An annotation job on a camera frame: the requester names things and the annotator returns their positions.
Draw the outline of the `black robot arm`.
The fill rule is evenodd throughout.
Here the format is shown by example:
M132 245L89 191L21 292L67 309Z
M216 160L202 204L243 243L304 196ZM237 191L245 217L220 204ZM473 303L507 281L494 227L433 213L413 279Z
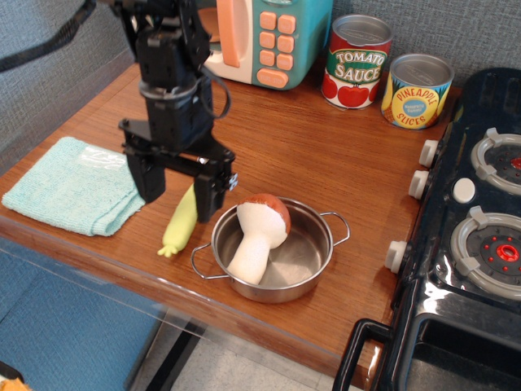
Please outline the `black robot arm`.
M125 154L147 203L165 191L166 169L194 179L199 222L208 222L237 182L234 153L212 135L212 85L221 79L205 62L210 36L193 1L110 1L138 63L147 118L124 119Z

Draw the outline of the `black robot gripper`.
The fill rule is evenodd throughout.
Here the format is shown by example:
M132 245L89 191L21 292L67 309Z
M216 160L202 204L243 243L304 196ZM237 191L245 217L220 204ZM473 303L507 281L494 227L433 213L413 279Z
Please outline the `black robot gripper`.
M166 168L195 178L198 222L209 222L222 208L225 191L238 175L231 171L234 153L212 135L214 121L224 117L213 111L212 81L196 79L172 90L139 82L146 100L147 120L120 121L125 154L139 195L152 203L165 192Z

